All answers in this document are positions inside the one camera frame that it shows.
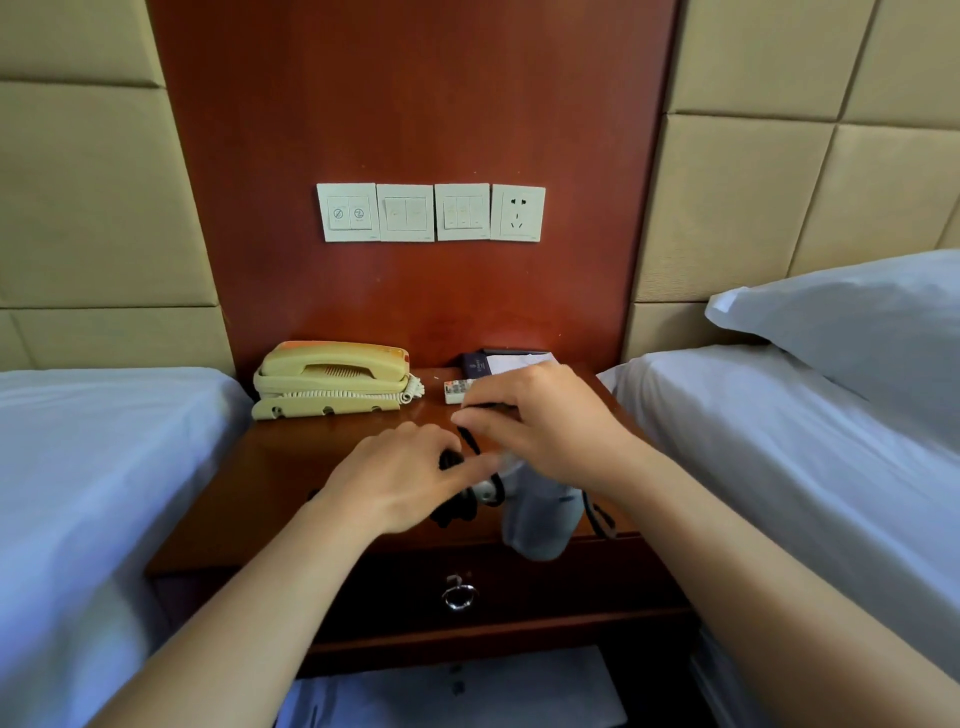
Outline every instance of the drawer handle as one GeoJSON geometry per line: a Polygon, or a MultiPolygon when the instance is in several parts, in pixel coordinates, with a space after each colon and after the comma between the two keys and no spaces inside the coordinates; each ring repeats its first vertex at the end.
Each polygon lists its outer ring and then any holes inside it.
{"type": "Polygon", "coordinates": [[[446,583],[450,584],[443,594],[444,604],[451,612],[463,612],[469,609],[477,596],[477,588],[464,584],[464,580],[457,574],[448,576],[446,583]]]}

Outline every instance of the red-brown wood panel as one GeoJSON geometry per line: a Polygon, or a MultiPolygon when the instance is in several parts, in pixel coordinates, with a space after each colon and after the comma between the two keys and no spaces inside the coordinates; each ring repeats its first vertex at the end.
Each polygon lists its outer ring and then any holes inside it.
{"type": "Polygon", "coordinates": [[[284,339],[619,356],[675,0],[154,0],[241,376],[284,339]],[[325,243],[317,182],[547,189],[539,244],[325,243]]]}

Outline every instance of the white bed sheet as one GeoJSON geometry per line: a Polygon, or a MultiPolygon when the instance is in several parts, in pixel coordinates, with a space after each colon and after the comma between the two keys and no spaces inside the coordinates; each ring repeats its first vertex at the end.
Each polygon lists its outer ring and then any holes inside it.
{"type": "Polygon", "coordinates": [[[648,354],[618,374],[659,447],[960,680],[960,454],[775,347],[648,354]]]}
{"type": "Polygon", "coordinates": [[[0,724],[83,725],[167,636],[143,568],[250,407],[209,369],[0,374],[0,724]]]}

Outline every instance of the padded headboard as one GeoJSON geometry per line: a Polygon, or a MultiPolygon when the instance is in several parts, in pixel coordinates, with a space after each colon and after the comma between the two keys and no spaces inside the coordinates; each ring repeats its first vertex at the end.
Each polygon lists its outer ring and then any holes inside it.
{"type": "Polygon", "coordinates": [[[690,0],[624,358],[725,343],[711,294],[960,247],[960,2],[690,0]]]}
{"type": "Polygon", "coordinates": [[[232,373],[143,0],[0,3],[0,370],[232,373]]]}

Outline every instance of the white switch panel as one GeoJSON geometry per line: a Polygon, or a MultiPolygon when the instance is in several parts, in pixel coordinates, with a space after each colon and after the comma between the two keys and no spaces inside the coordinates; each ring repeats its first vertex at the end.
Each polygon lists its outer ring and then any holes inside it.
{"type": "Polygon", "coordinates": [[[490,239],[490,185],[434,184],[438,240],[490,239]]]}
{"type": "Polygon", "coordinates": [[[380,239],[373,182],[318,184],[317,198],[326,242],[359,243],[380,239]]]}
{"type": "Polygon", "coordinates": [[[380,239],[432,243],[433,185],[378,184],[380,239]]]}
{"type": "Polygon", "coordinates": [[[495,184],[490,213],[491,239],[539,243],[545,198],[546,187],[495,184]]]}

